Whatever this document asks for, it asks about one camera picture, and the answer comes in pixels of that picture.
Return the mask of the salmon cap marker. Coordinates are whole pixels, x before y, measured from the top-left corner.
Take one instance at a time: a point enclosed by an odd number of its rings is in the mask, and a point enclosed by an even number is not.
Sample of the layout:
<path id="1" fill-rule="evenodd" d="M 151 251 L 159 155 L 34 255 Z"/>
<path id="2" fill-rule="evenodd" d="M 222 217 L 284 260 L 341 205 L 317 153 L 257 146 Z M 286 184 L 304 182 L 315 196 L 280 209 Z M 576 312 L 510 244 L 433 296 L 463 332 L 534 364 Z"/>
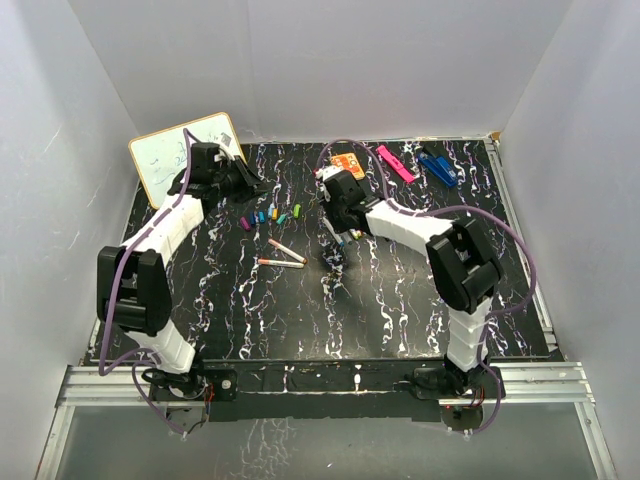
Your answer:
<path id="1" fill-rule="evenodd" d="M 262 266 L 282 267 L 282 268 L 292 268 L 292 269 L 303 269 L 305 266 L 303 262 L 273 260 L 273 259 L 265 259 L 265 258 L 259 258 L 258 264 Z"/>

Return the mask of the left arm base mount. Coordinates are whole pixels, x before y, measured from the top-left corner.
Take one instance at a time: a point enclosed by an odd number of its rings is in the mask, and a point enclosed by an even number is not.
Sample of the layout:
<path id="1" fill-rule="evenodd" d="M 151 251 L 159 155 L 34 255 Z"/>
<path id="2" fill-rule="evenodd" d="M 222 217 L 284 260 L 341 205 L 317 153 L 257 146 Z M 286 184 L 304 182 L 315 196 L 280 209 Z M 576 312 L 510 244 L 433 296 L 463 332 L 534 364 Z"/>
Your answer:
<path id="1" fill-rule="evenodd" d="M 195 365 L 187 373 L 168 373 L 158 368 L 147 368 L 142 379 L 156 390 L 166 390 L 174 397 L 205 402 L 231 402 L 237 396 L 238 375 L 226 367 Z"/>

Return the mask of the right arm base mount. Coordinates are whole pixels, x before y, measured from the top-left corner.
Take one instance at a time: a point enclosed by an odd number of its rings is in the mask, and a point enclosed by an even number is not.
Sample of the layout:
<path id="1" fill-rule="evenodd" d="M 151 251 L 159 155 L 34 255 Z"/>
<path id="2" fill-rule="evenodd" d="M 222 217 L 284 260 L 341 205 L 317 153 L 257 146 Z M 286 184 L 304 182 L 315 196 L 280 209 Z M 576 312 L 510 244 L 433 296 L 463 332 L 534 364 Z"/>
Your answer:
<path id="1" fill-rule="evenodd" d="M 467 395 L 484 393 L 484 399 L 503 399 L 505 387 L 499 369 L 478 366 L 469 372 L 457 367 L 448 368 L 421 367 L 407 374 L 404 380 L 409 383 L 409 391 L 420 400 L 459 399 Z"/>

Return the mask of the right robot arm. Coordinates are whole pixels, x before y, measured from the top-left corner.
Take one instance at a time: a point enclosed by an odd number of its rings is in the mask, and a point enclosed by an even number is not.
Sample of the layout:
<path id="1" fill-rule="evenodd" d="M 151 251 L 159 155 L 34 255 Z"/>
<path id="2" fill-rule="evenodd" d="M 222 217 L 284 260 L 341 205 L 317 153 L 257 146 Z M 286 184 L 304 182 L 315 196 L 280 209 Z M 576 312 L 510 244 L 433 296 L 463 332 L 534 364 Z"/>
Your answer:
<path id="1" fill-rule="evenodd" d="M 399 243 L 428 261 L 440 298 L 449 311 L 445 359 L 453 365 L 447 388 L 466 397 L 478 389 L 477 367 L 487 357 L 486 324 L 503 269 L 473 219 L 447 220 L 375 196 L 348 170 L 326 166 L 315 171 L 320 204 L 333 231 L 351 229 Z"/>

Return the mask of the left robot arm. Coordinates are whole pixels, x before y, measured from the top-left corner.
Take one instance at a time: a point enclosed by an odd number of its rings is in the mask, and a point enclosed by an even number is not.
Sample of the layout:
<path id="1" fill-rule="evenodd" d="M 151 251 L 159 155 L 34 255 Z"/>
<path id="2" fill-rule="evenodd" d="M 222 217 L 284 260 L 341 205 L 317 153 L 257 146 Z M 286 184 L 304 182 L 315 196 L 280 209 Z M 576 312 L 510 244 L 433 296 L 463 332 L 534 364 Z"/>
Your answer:
<path id="1" fill-rule="evenodd" d="M 218 204 L 243 203 L 266 192 L 264 180 L 240 156 L 218 143 L 195 142 L 161 207 L 131 238 L 106 246 L 97 258 L 97 316 L 104 325 L 99 368 L 107 373 L 111 330 L 119 327 L 171 385 L 194 399 L 207 376 L 193 366 L 195 349 L 171 319 L 172 294 L 166 268 L 174 253 Z"/>

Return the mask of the tan cap marker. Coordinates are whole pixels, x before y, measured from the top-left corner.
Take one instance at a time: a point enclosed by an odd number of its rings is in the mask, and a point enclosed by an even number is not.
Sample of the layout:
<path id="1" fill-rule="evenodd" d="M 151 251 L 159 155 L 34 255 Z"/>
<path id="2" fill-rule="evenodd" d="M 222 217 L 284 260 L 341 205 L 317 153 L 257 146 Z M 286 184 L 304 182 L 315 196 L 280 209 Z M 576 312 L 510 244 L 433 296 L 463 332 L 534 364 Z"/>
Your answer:
<path id="1" fill-rule="evenodd" d="M 290 257 L 294 258 L 295 260 L 297 260 L 298 262 L 302 263 L 302 264 L 307 264 L 308 260 L 303 257 L 302 255 L 294 252 L 293 250 L 291 250 L 290 248 L 286 247 L 285 245 L 281 244 L 280 242 L 269 238 L 268 239 L 268 243 L 272 246 L 274 246 L 276 249 L 282 251 L 283 253 L 289 255 Z"/>

